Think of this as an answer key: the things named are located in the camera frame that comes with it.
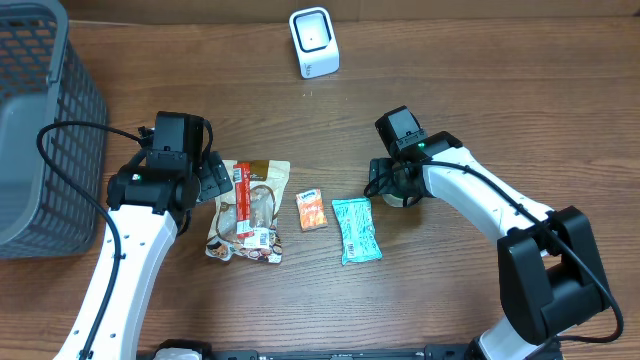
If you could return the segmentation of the green lid jar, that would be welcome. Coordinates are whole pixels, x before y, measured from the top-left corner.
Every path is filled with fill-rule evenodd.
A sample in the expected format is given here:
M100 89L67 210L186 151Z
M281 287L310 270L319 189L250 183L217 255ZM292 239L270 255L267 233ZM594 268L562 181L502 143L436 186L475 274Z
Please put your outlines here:
M402 196L396 196L394 194L383 194L383 200L391 207L404 208L408 205L408 199Z

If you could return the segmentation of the orange small packet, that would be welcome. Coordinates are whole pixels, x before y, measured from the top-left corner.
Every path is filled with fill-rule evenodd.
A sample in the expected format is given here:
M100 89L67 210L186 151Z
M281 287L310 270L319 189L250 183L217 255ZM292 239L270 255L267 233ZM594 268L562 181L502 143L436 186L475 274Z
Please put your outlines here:
M328 225L321 191L318 188L297 194L296 205L303 231L323 228Z

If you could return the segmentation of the red stick packet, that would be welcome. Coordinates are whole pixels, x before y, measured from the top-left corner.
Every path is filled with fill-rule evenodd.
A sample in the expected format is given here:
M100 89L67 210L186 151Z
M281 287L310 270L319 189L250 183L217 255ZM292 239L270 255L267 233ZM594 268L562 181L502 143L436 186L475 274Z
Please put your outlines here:
M253 235L250 224L250 165L242 162L236 163L233 166L233 178L236 199L236 234L239 239L245 239Z

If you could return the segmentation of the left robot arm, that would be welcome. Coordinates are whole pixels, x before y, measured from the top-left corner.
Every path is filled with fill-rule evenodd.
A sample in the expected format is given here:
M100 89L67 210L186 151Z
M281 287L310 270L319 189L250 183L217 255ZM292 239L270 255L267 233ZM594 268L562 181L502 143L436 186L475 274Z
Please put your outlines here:
M231 191L231 178L212 151L208 120L159 112L139 128L139 151L113 175L103 245L81 309L60 359L133 359L161 264L191 222L193 208Z

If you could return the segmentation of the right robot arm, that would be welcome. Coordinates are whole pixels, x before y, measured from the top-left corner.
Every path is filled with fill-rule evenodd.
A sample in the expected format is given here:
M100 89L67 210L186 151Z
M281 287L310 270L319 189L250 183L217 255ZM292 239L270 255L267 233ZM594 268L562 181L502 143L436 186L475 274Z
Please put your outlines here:
M514 190L446 131L428 135L401 106L375 123L388 155L371 161L364 194L394 207L451 205L497 250L503 318L469 344L428 345L427 359L560 359L569 329L621 314L588 218Z

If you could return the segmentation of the brown snack pouch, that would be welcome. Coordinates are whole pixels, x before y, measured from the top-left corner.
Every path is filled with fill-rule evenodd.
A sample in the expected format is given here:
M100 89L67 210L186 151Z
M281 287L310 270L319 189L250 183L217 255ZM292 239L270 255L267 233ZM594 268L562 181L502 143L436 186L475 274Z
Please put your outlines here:
M254 160L250 166L249 224L255 229L248 239L237 235L235 189L215 199L215 213L208 233L205 254L221 261L234 256L258 262L279 264L283 248L277 232L278 215L290 163L277 160Z

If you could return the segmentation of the teal wipes packet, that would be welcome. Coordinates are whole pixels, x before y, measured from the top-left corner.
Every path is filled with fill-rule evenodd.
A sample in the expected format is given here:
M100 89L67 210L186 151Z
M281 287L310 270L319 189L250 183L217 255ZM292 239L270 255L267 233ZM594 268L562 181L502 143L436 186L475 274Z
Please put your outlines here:
M332 208L341 231L342 265L381 260L371 201L368 198L334 199Z

